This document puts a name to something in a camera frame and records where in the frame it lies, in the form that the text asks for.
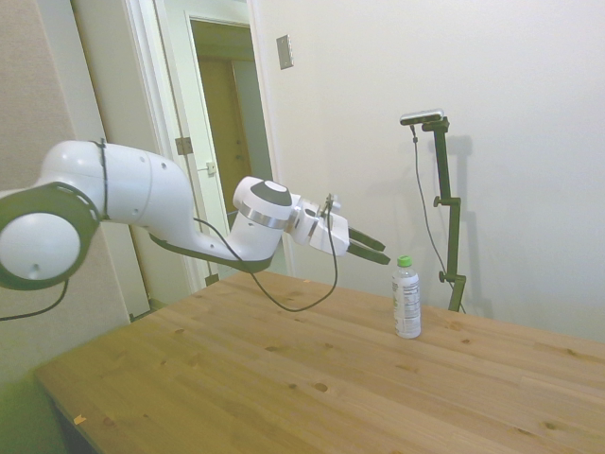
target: switch plate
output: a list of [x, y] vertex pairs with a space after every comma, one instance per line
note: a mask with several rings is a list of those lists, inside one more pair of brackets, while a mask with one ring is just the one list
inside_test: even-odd
[[285, 35], [277, 39], [277, 54], [280, 58], [280, 67], [282, 69], [291, 68], [294, 66], [292, 59], [292, 42], [290, 35]]

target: plastic bottle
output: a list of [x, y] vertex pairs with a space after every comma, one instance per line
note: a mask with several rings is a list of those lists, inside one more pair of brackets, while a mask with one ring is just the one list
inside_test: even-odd
[[397, 259], [397, 270], [393, 273], [395, 330], [406, 339], [417, 338], [421, 332], [420, 283], [411, 265], [411, 257], [402, 255]]

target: wood grain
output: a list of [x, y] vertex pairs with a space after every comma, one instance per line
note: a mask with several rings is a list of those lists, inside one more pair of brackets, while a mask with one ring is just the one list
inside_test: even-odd
[[[290, 306], [327, 286], [271, 273]], [[104, 453], [605, 452], [605, 344], [339, 288], [291, 314], [239, 273], [43, 366]]]

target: cable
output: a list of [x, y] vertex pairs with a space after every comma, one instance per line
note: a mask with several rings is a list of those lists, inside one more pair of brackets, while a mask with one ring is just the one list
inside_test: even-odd
[[25, 319], [27, 317], [34, 317], [35, 315], [44, 314], [45, 312], [48, 312], [50, 309], [57, 307], [59, 305], [59, 303], [61, 301], [63, 301], [63, 298], [65, 297], [65, 293], [67, 293], [67, 284], [68, 283], [69, 283], [69, 279], [66, 279], [65, 283], [63, 284], [63, 291], [60, 293], [59, 299], [55, 303], [53, 303], [51, 306], [47, 307], [46, 309], [42, 309], [37, 312], [30, 312], [28, 314], [12, 315], [10, 317], [0, 317], [0, 322], [6, 322], [9, 320], [17, 320], [17, 319]]
[[279, 306], [281, 309], [287, 311], [287, 312], [303, 312], [304, 310], [310, 309], [311, 307], [317, 306], [319, 303], [321, 303], [322, 301], [324, 301], [325, 299], [327, 299], [335, 290], [335, 288], [337, 287], [337, 282], [338, 282], [338, 265], [337, 265], [337, 253], [336, 250], [334, 249], [334, 241], [332, 239], [332, 226], [330, 225], [330, 213], [332, 212], [332, 203], [328, 203], [328, 216], [327, 216], [327, 224], [328, 224], [328, 238], [330, 239], [330, 248], [332, 248], [332, 258], [334, 259], [334, 284], [332, 285], [332, 288], [330, 288], [330, 291], [328, 291], [324, 296], [322, 296], [321, 298], [319, 298], [315, 303], [312, 303], [308, 306], [305, 307], [301, 307], [298, 309], [293, 309], [291, 307], [287, 307], [282, 305], [279, 301], [277, 301], [275, 298], [273, 298], [263, 287], [263, 285], [258, 281], [258, 278], [254, 275], [253, 272], [250, 271], [250, 269], [248, 268], [248, 264], [232, 249], [232, 247], [229, 245], [229, 243], [227, 242], [227, 240], [223, 237], [223, 235], [220, 234], [220, 232], [215, 228], [214, 225], [212, 225], [210, 222], [207, 222], [203, 219], [199, 219], [199, 218], [194, 218], [194, 220], [196, 220], [197, 222], [201, 222], [204, 225], [207, 225], [208, 227], [210, 227], [220, 238], [220, 240], [225, 244], [225, 246], [227, 247], [227, 249], [233, 254], [233, 256], [235, 258], [237, 258], [237, 260], [239, 260], [240, 262], [242, 262], [242, 264], [244, 265], [244, 268], [246, 269], [246, 272], [250, 274], [250, 276], [252, 276], [252, 279], [254, 279], [254, 282], [256, 283], [256, 285], [263, 291], [263, 293], [265, 293], [265, 296], [267, 296], [275, 305]]
[[[416, 181], [418, 182], [418, 190], [420, 191], [420, 198], [423, 201], [424, 224], [426, 225], [426, 231], [428, 232], [428, 237], [431, 240], [431, 245], [433, 246], [433, 251], [435, 251], [437, 258], [439, 259], [439, 263], [441, 263], [441, 269], [443, 270], [443, 274], [446, 274], [445, 265], [443, 265], [443, 260], [441, 259], [441, 255], [439, 254], [439, 251], [437, 250], [437, 246], [435, 246], [435, 241], [433, 240], [433, 234], [431, 234], [431, 228], [428, 225], [428, 215], [426, 214], [426, 203], [424, 202], [423, 186], [420, 183], [420, 173], [418, 171], [418, 137], [416, 136], [416, 130], [414, 129], [414, 125], [409, 125], [409, 128], [412, 130], [412, 135], [414, 137], [413, 142], [414, 142], [414, 154], [416, 156]], [[454, 285], [449, 281], [447, 281], [447, 283], [450, 285], [450, 287], [453, 290]], [[462, 309], [462, 312], [464, 312], [466, 314], [466, 309], [464, 309], [464, 306], [462, 305], [462, 303], [460, 303], [460, 308]]]
[[107, 146], [107, 143], [105, 142], [105, 139], [101, 137], [101, 142], [95, 142], [94, 140], [91, 141], [93, 142], [101, 151], [101, 165], [103, 166], [103, 218], [104, 219], [109, 219], [109, 215], [107, 214], [107, 210], [108, 210], [108, 193], [109, 193], [109, 185], [108, 185], [108, 181], [107, 181], [107, 160], [105, 158], [105, 147]]

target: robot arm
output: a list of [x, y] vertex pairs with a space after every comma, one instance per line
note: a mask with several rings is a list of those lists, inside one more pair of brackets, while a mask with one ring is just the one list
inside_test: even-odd
[[[269, 266], [284, 231], [300, 244], [332, 251], [325, 207], [280, 184], [247, 177], [233, 202], [238, 214], [226, 241], [241, 261], [198, 230], [189, 181], [175, 163], [136, 148], [62, 142], [48, 152], [31, 188], [0, 192], [0, 287], [64, 281], [83, 262], [100, 221], [137, 225], [170, 251], [248, 272]], [[350, 238], [337, 203], [329, 203], [336, 255], [349, 251], [388, 263], [382, 244], [360, 234], [356, 240], [366, 248]]]

